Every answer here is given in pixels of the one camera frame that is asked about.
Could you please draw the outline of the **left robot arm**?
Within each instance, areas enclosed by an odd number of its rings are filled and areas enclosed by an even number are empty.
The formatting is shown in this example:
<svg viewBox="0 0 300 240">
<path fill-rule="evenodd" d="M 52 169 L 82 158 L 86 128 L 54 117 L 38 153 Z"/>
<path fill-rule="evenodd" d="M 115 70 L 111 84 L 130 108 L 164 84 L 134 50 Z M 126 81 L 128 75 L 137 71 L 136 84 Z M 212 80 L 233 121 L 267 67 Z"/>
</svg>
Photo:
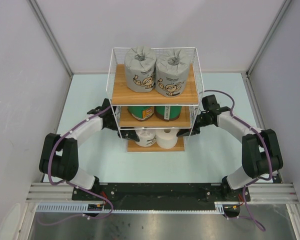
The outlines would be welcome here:
<svg viewBox="0 0 300 240">
<path fill-rule="evenodd" d="M 116 131 L 119 137 L 139 142 L 135 130 L 119 130 L 115 121 L 115 108 L 105 98 L 101 106 L 87 112 L 84 120 L 77 123 L 63 135 L 46 135 L 41 152 L 39 171 L 48 177 L 51 185 L 63 182 L 82 188 L 83 194 L 90 200 L 100 196 L 99 179 L 87 173 L 79 166 L 79 147 L 95 133 L 109 129 Z"/>
</svg>

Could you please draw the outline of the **white wire wooden shelf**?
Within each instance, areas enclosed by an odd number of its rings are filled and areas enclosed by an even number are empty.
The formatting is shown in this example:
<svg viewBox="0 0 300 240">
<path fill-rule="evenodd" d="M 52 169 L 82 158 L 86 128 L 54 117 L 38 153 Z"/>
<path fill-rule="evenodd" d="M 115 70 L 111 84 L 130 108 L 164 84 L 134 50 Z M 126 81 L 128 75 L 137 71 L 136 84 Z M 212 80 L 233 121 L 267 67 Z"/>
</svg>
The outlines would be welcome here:
<svg viewBox="0 0 300 240">
<path fill-rule="evenodd" d="M 192 133 L 199 106 L 204 93 L 204 84 L 198 50 L 195 47 L 184 47 L 190 58 L 190 70 L 185 90 L 174 97 L 165 97 L 156 90 L 134 92 L 127 87 L 124 59 L 127 47 L 112 49 L 108 70 L 106 93 L 109 98 L 115 122 L 119 130 L 147 129 L 185 129 Z M 128 112 L 129 106 L 180 106 L 180 117 L 174 121 L 164 121 L 156 116 L 149 120 L 139 121 Z"/>
</svg>

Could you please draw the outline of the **unwrapped white paper roll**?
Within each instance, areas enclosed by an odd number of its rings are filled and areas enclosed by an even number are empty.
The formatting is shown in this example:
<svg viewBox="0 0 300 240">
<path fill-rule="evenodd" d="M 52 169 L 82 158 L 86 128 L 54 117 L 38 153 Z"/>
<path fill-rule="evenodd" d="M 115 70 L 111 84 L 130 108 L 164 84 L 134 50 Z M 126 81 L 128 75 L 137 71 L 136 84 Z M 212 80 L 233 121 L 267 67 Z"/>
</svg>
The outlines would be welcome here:
<svg viewBox="0 0 300 240">
<path fill-rule="evenodd" d="M 164 128 L 156 129 L 156 143 L 159 147 L 163 149 L 172 149 L 178 141 L 177 133 L 179 132 L 178 128 Z"/>
</svg>

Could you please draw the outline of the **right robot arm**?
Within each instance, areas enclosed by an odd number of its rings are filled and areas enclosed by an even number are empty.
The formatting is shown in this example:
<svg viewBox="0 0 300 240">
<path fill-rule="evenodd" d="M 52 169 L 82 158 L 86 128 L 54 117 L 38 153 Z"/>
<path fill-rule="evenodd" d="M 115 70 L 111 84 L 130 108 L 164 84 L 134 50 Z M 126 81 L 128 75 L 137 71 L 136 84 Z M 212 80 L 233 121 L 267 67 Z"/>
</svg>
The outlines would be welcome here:
<svg viewBox="0 0 300 240">
<path fill-rule="evenodd" d="M 231 107 L 220 106 L 214 94 L 203 97 L 203 111 L 196 116 L 192 129 L 179 130 L 176 136 L 198 135 L 200 128 L 214 125 L 241 143 L 241 167 L 221 181 L 221 196 L 232 201 L 244 187 L 258 180 L 271 180 L 273 173 L 283 168 L 284 162 L 276 132 L 253 127 L 245 122 L 233 112 L 234 99 L 223 91 L 217 92 L 231 99 Z"/>
</svg>

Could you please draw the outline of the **grey roll back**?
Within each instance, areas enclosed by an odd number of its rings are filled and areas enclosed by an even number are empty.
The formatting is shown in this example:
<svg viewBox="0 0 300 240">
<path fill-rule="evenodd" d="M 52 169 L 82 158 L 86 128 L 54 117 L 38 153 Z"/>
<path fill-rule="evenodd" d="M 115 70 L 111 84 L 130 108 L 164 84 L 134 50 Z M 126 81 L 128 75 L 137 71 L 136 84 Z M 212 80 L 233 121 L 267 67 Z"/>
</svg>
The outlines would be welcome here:
<svg viewBox="0 0 300 240">
<path fill-rule="evenodd" d="M 124 57 L 127 87 L 137 93 L 148 93 L 155 86 L 156 53 L 148 46 L 130 48 Z"/>
</svg>

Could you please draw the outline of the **aluminium frame rail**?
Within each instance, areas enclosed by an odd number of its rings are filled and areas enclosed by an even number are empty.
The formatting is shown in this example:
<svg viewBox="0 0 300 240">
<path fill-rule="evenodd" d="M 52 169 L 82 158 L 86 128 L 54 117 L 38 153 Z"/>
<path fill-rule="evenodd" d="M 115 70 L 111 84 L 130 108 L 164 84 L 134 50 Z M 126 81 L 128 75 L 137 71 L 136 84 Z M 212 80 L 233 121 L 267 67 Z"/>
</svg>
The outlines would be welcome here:
<svg viewBox="0 0 300 240">
<path fill-rule="evenodd" d="M 66 203 L 72 201 L 73 187 L 61 183 L 51 185 L 47 182 L 32 183 L 26 197 L 29 203 Z"/>
</svg>

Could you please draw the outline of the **grey roll front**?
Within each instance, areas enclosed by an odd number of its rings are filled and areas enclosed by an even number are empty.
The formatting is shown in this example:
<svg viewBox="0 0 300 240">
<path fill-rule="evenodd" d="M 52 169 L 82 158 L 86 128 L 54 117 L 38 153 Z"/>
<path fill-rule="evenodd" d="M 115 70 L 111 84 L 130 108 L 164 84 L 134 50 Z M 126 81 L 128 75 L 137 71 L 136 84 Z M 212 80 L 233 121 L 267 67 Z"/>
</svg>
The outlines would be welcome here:
<svg viewBox="0 0 300 240">
<path fill-rule="evenodd" d="M 191 59 L 183 48 L 172 48 L 155 63 L 155 90 L 167 98 L 177 97 L 186 88 Z"/>
</svg>

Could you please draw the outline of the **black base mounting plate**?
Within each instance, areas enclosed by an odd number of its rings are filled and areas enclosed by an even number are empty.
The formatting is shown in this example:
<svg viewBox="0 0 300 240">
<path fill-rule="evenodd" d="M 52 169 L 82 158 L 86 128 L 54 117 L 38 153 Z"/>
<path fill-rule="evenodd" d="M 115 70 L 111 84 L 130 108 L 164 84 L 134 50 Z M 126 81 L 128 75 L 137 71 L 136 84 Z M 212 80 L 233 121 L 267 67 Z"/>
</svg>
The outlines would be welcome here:
<svg viewBox="0 0 300 240">
<path fill-rule="evenodd" d="M 99 183 L 92 192 L 109 200 L 105 209 L 133 212 L 202 212 L 222 205 L 250 201 L 249 189 L 230 189 L 225 183 Z"/>
</svg>

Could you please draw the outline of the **grey roll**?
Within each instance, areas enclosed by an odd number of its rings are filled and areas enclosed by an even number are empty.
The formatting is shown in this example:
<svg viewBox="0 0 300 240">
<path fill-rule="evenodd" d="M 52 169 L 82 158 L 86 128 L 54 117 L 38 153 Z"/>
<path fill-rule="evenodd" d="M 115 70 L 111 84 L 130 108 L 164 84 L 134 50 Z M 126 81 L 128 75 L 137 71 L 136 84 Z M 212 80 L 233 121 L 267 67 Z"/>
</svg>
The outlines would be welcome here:
<svg viewBox="0 0 300 240">
<path fill-rule="evenodd" d="M 155 90 L 167 98 L 177 97 L 186 88 L 191 59 L 183 48 L 172 48 L 155 63 Z"/>
<path fill-rule="evenodd" d="M 130 48 L 124 57 L 127 87 L 137 93 L 148 93 L 155 86 L 156 53 L 148 46 Z"/>
</svg>

